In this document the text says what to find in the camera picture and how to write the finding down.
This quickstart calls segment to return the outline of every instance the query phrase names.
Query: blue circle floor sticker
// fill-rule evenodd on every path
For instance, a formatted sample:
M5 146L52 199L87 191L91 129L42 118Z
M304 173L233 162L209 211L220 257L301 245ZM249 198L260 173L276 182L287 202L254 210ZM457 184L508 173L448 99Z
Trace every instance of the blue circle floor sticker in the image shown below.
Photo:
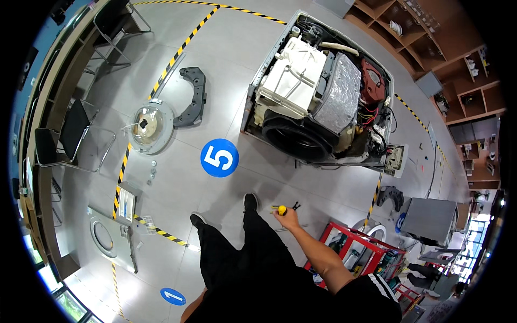
M214 139L201 150L201 166L211 176L226 177L239 164L239 152L231 141Z
M187 303L187 299L180 292L173 290L172 288L162 288L160 290L160 294L162 295L163 299L170 304L181 306Z

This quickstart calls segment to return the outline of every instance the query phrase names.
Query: person's hand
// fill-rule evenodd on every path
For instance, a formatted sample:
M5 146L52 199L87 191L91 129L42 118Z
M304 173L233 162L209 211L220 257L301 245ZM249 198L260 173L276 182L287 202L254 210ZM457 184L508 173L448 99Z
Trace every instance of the person's hand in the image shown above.
M300 227L300 224L298 223L298 214L290 207L287 208L287 212L283 216L278 214L278 210L274 210L273 215L277 218L278 222L280 222L280 224L289 231Z

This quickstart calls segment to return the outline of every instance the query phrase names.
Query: metal bracket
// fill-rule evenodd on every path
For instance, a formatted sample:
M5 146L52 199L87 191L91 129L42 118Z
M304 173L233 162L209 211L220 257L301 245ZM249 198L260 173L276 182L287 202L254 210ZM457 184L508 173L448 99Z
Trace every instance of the metal bracket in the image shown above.
M383 186L377 198L377 206L382 206L384 201L389 198L393 200L395 211L399 212L402 204L404 204L404 194L397 190L395 186Z
M201 122L203 107L206 103L205 74L199 67L185 67L179 70L179 75L194 85L192 103L179 116L174 118L175 127L189 127Z

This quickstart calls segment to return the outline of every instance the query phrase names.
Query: blue wall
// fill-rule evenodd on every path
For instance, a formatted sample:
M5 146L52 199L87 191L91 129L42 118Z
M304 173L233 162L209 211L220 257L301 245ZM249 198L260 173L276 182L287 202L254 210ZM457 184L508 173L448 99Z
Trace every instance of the blue wall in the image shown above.
M67 9L65 12L65 21L60 25L56 25L56 23L49 17L45 20L45 23L41 27L41 30L36 36L34 40L33 47L38 50L38 54L34 59L31 70L27 75L27 79L21 91L16 91L13 100L13 109L11 115L11 123L9 130L9 150L8 150L8 174L9 174L9 185L12 186L12 178L18 178L18 158L12 154L13 151L13 135L18 134L20 131L20 120L25 114L25 108L27 107L27 102L29 96L31 95L32 86L31 81L38 75L39 69L43 64L43 60L47 55L47 52L50 49L50 46L56 39L57 35L63 29L64 26L68 23L70 18L72 18L73 14L79 10L84 5L87 5L91 2L91 0L75 0L74 3Z

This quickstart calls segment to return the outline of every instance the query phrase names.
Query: black chair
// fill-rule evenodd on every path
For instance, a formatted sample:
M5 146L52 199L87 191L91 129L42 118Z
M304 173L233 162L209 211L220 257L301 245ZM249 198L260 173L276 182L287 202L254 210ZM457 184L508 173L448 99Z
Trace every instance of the black chair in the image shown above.
M129 6L131 8L131 12L122 13L125 6ZM131 19L131 14L136 12L138 16L144 21L149 30L143 30L141 32L136 33L127 33L124 30L124 25ZM131 34L142 34L142 33L150 33L151 26L145 21L142 15L134 8L133 4L128 0L110 0L106 5L99 10L99 12L94 17L94 24L101 34L102 37L98 37L94 42L94 48L97 54L99 54L104 61L111 66L129 66L131 65L131 61L122 53L122 51L113 43L115 36L118 33L123 32L124 36ZM116 49L120 55L122 55L129 63L111 63L108 59L102 55L97 47L110 44L114 49Z
M113 134L113 138L111 139L106 152L102 156L99 166L95 170L90 170L73 164L75 158L77 157L79 147L88 134L90 128L108 131ZM59 141L63 145L63 151L65 152L65 155L68 157L69 161L63 160L57 153L52 133L59 135ZM91 173L95 173L101 168L102 163L104 162L106 155L108 155L108 152L110 151L111 146L115 142L116 138L115 132L90 124L81 100L76 100L73 103L72 108L67 112L61 133L48 128L38 128L35 130L34 135L36 141L36 158L39 166L67 166Z

